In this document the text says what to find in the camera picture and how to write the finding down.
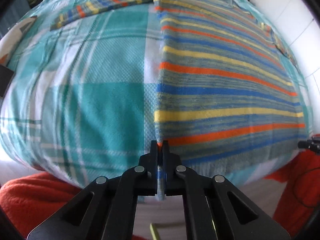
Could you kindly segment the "striped knit sweater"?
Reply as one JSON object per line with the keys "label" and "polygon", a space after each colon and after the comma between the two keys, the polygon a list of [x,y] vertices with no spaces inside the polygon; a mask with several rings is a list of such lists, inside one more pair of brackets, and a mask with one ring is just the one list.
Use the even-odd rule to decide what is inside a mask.
{"label": "striped knit sweater", "polygon": [[261,163],[282,166],[305,137],[287,66],[271,27],[233,0],[88,0],[52,24],[93,21],[52,94],[57,138],[49,155],[86,186],[135,165],[167,140],[185,165],[237,183]]}

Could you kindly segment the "orange fleece clothing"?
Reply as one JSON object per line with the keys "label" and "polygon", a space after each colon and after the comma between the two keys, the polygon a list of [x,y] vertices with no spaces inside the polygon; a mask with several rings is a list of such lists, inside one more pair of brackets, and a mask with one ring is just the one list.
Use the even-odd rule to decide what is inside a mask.
{"label": "orange fleece clothing", "polygon": [[25,238],[80,191],[42,172],[6,182],[1,187],[1,208]]}

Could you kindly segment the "green object on floor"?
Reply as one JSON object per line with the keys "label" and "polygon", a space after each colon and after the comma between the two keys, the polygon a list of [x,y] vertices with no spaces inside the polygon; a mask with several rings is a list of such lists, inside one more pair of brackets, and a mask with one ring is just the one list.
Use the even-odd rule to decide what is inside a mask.
{"label": "green object on floor", "polygon": [[153,223],[150,224],[150,233],[151,233],[153,240],[161,240],[161,237],[158,233],[157,227]]}

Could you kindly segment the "teal checked bed cover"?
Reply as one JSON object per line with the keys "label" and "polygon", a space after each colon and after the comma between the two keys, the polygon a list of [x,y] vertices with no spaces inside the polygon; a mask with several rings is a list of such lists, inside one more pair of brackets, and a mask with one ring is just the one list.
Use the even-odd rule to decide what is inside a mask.
{"label": "teal checked bed cover", "polygon": [[25,18],[1,147],[73,185],[121,175],[153,140],[242,185],[313,132],[291,49],[246,0],[44,0]]}

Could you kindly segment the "white wardrobe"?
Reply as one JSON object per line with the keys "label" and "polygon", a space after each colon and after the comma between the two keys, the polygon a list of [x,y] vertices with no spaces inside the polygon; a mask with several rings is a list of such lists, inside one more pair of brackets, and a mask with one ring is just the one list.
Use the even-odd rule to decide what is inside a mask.
{"label": "white wardrobe", "polygon": [[250,0],[280,31],[307,82],[319,125],[319,25],[302,0]]}

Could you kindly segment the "black smartphone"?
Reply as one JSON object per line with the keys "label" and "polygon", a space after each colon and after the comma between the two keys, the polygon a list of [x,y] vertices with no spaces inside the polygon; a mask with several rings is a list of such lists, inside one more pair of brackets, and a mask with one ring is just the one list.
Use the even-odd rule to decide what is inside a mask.
{"label": "black smartphone", "polygon": [[3,98],[12,81],[14,71],[0,64],[0,97]]}

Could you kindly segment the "white patterned pillow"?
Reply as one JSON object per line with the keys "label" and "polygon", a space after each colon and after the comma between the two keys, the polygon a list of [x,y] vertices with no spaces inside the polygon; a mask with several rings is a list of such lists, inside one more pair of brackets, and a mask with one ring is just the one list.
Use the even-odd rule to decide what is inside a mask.
{"label": "white patterned pillow", "polygon": [[25,18],[21,22],[16,23],[4,37],[1,38],[1,65],[7,66],[12,54],[17,46],[20,44],[21,39],[33,26],[37,20],[37,16]]}

